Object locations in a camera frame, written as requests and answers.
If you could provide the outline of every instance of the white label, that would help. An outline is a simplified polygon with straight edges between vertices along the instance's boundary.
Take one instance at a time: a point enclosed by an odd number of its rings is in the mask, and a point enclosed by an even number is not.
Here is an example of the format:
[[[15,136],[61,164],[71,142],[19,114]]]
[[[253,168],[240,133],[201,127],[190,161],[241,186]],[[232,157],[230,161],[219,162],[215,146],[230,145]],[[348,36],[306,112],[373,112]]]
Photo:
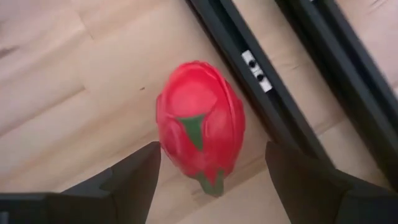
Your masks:
[[[253,54],[250,52],[250,50],[247,50],[242,53],[242,58],[246,62],[246,65],[250,68],[251,73],[254,75],[256,80],[260,83],[260,86],[264,92],[268,92],[269,90],[272,89],[271,83],[269,83],[269,80],[267,79],[266,75],[260,68],[259,64],[257,63],[256,59],[254,58]],[[263,76],[264,78],[259,81],[258,76]]]

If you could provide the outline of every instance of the black metal rail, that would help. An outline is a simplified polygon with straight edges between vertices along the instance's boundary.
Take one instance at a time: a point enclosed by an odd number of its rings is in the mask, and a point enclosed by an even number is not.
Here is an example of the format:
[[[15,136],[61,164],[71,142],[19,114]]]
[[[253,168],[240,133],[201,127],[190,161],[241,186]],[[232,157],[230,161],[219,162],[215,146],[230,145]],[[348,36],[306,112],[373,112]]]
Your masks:
[[[398,102],[333,0],[275,0],[398,190]]]
[[[333,166],[231,0],[187,0],[271,137]]]

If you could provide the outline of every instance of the green sepal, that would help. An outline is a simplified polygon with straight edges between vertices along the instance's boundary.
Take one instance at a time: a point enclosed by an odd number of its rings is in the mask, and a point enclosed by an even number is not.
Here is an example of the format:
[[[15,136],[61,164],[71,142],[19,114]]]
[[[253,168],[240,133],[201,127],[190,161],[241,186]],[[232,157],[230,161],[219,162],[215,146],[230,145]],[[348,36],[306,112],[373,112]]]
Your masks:
[[[178,120],[184,125],[185,131],[187,132],[189,139],[200,152],[203,151],[203,136],[201,133],[201,124],[204,118],[204,114],[191,118],[178,118]]]
[[[204,172],[198,173],[193,177],[197,181],[199,181],[203,191],[211,196],[220,197],[224,193],[224,171],[219,170],[217,172],[216,180],[214,185],[210,183],[210,181],[205,176]]]

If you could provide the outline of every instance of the black plastic part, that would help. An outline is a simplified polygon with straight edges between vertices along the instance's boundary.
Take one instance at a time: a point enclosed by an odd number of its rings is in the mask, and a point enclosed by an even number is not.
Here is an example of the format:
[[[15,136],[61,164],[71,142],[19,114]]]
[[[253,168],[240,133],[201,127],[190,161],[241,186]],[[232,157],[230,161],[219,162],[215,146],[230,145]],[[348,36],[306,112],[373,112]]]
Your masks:
[[[333,166],[303,114],[282,83],[256,38],[231,0],[187,0],[220,55],[241,84],[272,138]],[[250,50],[272,85],[265,92],[242,53]]]
[[[268,143],[266,162],[292,224],[398,223],[398,195]]]
[[[0,194],[0,224],[146,222],[160,168],[152,142],[60,194]]]
[[[394,189],[398,103],[332,0],[275,0]]]

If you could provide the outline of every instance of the wooden floor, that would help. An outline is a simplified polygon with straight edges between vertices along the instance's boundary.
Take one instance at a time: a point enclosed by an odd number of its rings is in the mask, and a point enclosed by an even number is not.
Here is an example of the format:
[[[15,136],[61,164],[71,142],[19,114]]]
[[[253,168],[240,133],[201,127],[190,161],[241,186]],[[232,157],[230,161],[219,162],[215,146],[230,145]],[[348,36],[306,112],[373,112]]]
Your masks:
[[[338,2],[398,88],[398,1]],[[275,2],[235,3],[337,167],[388,187]],[[1,0],[0,192],[59,192],[157,140],[155,98],[191,60],[243,98],[184,0]],[[162,155],[148,223],[288,223],[264,163],[269,138],[244,105],[225,196],[206,196]]]

